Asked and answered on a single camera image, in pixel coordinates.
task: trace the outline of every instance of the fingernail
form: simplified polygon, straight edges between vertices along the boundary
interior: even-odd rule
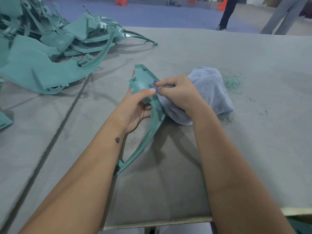
[[[155,94],[156,93],[156,89],[150,89],[151,94]]]

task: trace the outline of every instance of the towel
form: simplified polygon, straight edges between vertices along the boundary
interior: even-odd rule
[[[188,75],[200,95],[212,107],[216,115],[227,114],[233,111],[233,103],[224,87],[220,72],[208,66],[197,67]],[[170,99],[157,94],[165,112],[175,122],[181,125],[192,125],[192,119],[184,110],[176,106]]]

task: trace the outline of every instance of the forearm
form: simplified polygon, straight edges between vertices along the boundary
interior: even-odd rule
[[[108,119],[21,233],[97,233],[124,135]]]
[[[210,108],[192,117],[209,204],[222,233],[293,233]]]

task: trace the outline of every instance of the black pants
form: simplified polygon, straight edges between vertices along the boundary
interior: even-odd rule
[[[225,29],[227,27],[227,23],[229,22],[229,18],[231,17],[237,2],[238,0],[228,0],[222,19],[220,21],[221,29]]]

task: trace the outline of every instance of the blue floor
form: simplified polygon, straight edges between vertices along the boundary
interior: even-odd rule
[[[156,27],[156,28],[189,28],[215,30],[223,12],[213,9],[166,7],[144,4],[131,4],[121,7],[112,2],[87,0],[54,0],[46,1],[53,10],[55,2],[61,15],[72,22],[85,13],[83,5],[91,12],[118,21],[122,26]],[[258,33],[250,25],[237,21],[233,17],[228,23],[228,31],[240,33]]]

